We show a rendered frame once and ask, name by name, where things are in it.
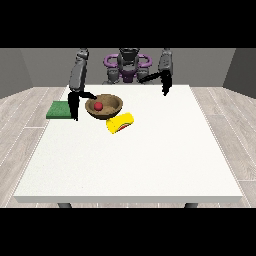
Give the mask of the brown wooden bowl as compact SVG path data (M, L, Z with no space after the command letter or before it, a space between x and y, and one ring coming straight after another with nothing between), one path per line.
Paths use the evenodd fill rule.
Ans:
M94 109L94 104L96 102L101 102L103 109L101 111L96 111ZM97 99L88 99L85 103L85 109L94 118L99 120L107 120L109 118L115 117L122 109L123 101L116 95L112 94L100 94L97 95Z

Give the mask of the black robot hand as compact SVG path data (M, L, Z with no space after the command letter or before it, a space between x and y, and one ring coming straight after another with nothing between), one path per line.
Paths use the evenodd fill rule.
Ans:
M96 100L97 97L93 95L90 92L70 92L68 94L68 105L70 108L70 113L71 113L71 118L74 119L75 121L78 120L78 109L79 109L79 102L81 98L89 98Z
M172 75L169 70L163 70L157 73L147 75L139 80L140 83L152 81L154 79L161 78L162 92L166 96L169 93L169 89L172 87Z

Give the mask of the green square pad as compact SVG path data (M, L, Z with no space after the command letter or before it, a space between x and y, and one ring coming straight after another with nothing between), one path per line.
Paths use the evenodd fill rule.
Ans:
M47 114L47 119L70 119L71 113L67 101L54 101Z

